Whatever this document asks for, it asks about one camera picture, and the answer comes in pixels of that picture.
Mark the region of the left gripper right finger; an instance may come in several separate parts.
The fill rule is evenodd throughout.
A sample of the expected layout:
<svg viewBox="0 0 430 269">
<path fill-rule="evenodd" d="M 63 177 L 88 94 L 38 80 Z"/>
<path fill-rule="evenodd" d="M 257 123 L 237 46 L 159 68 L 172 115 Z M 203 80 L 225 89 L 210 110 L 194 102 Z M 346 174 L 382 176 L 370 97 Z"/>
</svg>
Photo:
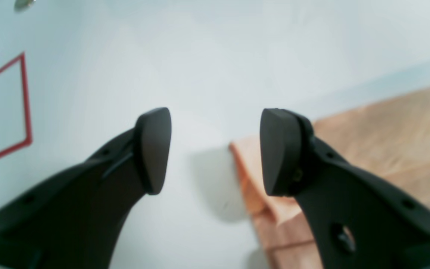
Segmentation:
<svg viewBox="0 0 430 269">
<path fill-rule="evenodd" d="M 348 163 L 300 114 L 264 109 L 260 140 L 265 192 L 297 201 L 324 268 L 430 269 L 427 207 Z"/>
</svg>

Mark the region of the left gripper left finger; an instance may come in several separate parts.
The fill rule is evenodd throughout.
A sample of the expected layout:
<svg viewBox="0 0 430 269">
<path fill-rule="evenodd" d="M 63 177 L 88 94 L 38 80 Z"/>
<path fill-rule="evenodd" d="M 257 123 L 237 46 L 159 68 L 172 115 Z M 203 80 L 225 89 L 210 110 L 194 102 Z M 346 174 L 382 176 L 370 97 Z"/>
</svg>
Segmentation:
<svg viewBox="0 0 430 269">
<path fill-rule="evenodd" d="M 163 188 L 171 136 L 169 109 L 152 109 L 84 162 L 0 208 L 0 266 L 109 268 L 133 206 Z"/>
</svg>

